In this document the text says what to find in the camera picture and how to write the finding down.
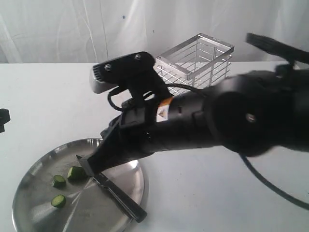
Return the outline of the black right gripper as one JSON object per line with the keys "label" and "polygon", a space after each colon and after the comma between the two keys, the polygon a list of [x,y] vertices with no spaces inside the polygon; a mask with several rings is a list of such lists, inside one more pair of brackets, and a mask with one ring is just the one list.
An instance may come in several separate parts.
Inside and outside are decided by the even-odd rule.
{"label": "black right gripper", "polygon": [[217,145],[206,119],[205,97],[185,93],[165,104],[152,101],[137,115],[131,110],[115,118],[99,147],[86,157],[86,173],[98,174],[155,152]]}

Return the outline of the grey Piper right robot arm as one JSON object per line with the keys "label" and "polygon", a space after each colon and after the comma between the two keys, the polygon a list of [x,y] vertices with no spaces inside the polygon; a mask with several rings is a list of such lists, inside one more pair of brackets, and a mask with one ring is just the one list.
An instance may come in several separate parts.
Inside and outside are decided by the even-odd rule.
{"label": "grey Piper right robot arm", "polygon": [[155,152],[224,146],[246,157],[274,146],[309,149],[309,72],[306,51],[248,33],[246,42],[286,60],[275,71],[251,71],[173,96],[147,52],[93,66],[96,93],[111,99],[125,90],[131,98],[101,133],[90,155],[78,157],[89,176]]}

